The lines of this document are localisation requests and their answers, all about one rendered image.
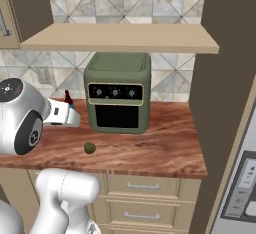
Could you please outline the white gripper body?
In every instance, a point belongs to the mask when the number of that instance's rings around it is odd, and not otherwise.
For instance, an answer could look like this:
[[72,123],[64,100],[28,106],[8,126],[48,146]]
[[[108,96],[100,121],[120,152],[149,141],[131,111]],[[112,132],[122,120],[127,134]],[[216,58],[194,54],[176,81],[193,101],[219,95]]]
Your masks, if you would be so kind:
[[73,109],[71,107],[69,107],[67,110],[65,126],[68,126],[68,127],[79,127],[80,126],[80,115],[75,109]]

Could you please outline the green kiwi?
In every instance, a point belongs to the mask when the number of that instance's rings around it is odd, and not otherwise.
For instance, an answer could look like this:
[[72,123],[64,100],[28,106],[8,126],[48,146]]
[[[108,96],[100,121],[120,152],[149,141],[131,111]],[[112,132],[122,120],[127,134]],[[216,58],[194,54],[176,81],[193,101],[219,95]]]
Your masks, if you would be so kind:
[[93,154],[96,151],[96,145],[91,142],[86,142],[84,145],[84,151],[86,154]]

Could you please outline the brown beer bottle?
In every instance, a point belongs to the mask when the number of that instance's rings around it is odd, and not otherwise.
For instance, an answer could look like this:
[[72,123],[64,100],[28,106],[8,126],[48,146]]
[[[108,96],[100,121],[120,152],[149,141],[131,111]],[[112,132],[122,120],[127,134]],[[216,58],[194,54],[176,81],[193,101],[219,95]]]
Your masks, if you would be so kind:
[[68,90],[65,90],[65,100],[64,100],[64,102],[68,103],[69,107],[74,109],[74,103],[73,103],[73,100],[70,97],[70,94],[69,94]]

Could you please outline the green toaster oven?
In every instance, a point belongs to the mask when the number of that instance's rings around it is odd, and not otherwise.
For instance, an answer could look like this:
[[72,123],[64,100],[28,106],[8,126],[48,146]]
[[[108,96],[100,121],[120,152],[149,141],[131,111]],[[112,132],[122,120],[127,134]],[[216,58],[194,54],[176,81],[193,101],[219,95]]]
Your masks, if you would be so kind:
[[105,133],[140,134],[149,126],[148,53],[96,52],[84,70],[89,124]]

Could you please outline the beige drawer front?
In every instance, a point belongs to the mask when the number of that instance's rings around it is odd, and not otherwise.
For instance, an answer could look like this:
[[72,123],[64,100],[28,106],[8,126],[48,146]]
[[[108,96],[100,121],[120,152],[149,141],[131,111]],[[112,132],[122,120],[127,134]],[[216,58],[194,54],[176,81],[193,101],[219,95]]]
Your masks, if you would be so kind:
[[[108,177],[109,191],[115,193],[145,194],[148,196],[177,196],[180,181],[175,178],[131,176],[131,175],[110,175]],[[127,188],[127,182],[136,185],[159,184],[159,190],[139,190]]]
[[[112,222],[135,223],[141,225],[167,225],[172,226],[179,206],[177,204],[166,204],[156,202],[138,202],[132,200],[108,200],[111,210]],[[136,215],[161,216],[160,220],[143,220],[125,218],[124,212]]]
[[147,229],[128,229],[128,228],[109,228],[109,234],[174,234],[173,232],[147,230]]

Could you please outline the beige base cupboard door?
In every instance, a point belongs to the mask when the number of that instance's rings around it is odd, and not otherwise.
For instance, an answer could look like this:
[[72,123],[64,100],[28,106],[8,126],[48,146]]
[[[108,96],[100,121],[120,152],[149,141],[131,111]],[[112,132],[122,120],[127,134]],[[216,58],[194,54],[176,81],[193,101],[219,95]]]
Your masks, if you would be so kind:
[[0,168],[0,185],[10,205],[21,215],[25,234],[29,234],[39,209],[39,202],[28,171]]

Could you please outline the dark brown tall cabinet panel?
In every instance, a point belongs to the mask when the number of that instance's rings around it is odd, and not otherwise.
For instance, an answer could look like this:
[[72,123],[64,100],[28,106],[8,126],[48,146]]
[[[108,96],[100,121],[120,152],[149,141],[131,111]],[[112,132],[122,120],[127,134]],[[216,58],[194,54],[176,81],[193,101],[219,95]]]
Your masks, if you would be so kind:
[[205,0],[201,24],[220,46],[196,56],[189,98],[208,176],[189,234],[204,234],[256,75],[256,0]]

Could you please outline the white wall outlet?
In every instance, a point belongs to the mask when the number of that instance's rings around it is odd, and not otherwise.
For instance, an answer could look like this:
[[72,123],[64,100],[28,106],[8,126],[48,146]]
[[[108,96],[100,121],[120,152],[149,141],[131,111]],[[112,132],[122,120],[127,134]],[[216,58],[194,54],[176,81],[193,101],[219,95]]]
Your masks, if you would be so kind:
[[50,74],[47,66],[36,66],[35,71],[40,84],[50,84]]

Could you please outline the beige wall shelf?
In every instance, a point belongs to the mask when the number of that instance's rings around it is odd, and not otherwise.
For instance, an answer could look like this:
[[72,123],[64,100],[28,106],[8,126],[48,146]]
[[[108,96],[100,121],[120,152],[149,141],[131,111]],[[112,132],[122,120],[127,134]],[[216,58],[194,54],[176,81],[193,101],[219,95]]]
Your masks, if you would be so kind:
[[22,42],[22,50],[217,54],[200,24],[55,23]]

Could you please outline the dark brown wall cupboard side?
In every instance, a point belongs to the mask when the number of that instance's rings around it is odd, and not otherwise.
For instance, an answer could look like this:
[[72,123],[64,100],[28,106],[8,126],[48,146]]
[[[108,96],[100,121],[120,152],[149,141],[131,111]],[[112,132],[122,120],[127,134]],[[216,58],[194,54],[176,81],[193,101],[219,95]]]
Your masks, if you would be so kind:
[[20,42],[53,23],[50,0],[10,0],[10,3]]

